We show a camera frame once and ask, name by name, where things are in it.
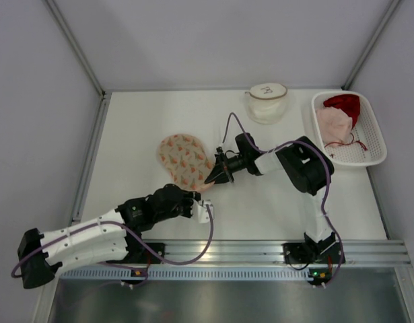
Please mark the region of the pink floral laundry bag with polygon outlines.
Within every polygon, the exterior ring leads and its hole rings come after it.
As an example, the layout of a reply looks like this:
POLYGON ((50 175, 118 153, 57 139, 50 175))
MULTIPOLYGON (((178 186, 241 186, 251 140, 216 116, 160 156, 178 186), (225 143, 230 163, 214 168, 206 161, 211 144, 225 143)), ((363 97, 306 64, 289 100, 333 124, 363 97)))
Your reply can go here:
POLYGON ((198 138, 181 133, 170 135, 159 144, 158 157, 179 188, 203 192, 214 185, 205 183, 215 164, 198 138))

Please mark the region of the white round mesh laundry bag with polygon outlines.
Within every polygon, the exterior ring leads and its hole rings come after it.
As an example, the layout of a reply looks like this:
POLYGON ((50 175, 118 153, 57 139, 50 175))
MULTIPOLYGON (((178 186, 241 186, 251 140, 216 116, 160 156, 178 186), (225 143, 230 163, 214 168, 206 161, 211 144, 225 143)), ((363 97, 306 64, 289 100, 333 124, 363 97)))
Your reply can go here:
POLYGON ((244 95, 248 117, 259 124, 279 122, 287 110, 288 88, 280 83, 254 85, 244 95))

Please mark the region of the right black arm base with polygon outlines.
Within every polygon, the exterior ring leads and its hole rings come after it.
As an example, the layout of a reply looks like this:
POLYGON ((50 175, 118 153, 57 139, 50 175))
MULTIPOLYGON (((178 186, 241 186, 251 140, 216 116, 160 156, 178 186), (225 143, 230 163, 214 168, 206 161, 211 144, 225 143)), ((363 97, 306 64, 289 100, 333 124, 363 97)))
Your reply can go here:
POLYGON ((324 249, 305 242, 288 242, 283 245, 283 255, 285 263, 291 265, 338 264, 340 260, 345 262, 345 258, 341 258, 343 252, 338 242, 324 249))

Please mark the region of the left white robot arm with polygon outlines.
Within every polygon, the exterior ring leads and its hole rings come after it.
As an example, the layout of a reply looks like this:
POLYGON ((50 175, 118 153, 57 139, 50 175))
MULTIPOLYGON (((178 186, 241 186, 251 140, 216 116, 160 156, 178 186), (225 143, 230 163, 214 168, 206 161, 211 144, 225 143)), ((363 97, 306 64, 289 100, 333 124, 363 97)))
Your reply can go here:
POLYGON ((24 289, 34 289, 81 266, 137 262, 142 232, 175 217, 197 217, 202 209, 200 193, 167 184, 84 223, 48 232, 30 229, 23 234, 11 275, 22 280, 24 289))

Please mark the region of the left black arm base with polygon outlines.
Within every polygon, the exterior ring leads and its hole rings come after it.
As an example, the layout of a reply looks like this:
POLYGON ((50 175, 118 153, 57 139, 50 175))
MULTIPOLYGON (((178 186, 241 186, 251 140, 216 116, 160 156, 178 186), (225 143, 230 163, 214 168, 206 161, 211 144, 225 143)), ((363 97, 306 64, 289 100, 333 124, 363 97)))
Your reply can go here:
MULTIPOLYGON (((166 245, 163 243, 147 243, 156 254, 163 256, 166 245)), ((122 260, 125 264, 159 264, 161 260, 155 257, 145 246, 141 245, 137 240, 128 243, 128 254, 122 260)))

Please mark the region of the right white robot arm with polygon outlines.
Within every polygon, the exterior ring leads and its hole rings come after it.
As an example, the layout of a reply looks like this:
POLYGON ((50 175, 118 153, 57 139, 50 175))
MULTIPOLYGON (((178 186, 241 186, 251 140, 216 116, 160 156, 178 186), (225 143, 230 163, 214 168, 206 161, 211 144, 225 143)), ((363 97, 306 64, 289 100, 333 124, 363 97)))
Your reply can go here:
POLYGON ((250 133, 235 138, 238 153, 228 157, 221 147, 216 149, 215 165, 206 184, 234 181, 234 173, 247 170, 255 176, 266 176, 283 170, 293 186, 307 195, 302 202, 304 216, 304 247, 323 253, 336 242, 336 233, 326 219, 326 199, 329 193, 333 164, 309 138, 303 136, 279 149, 262 152, 250 133))

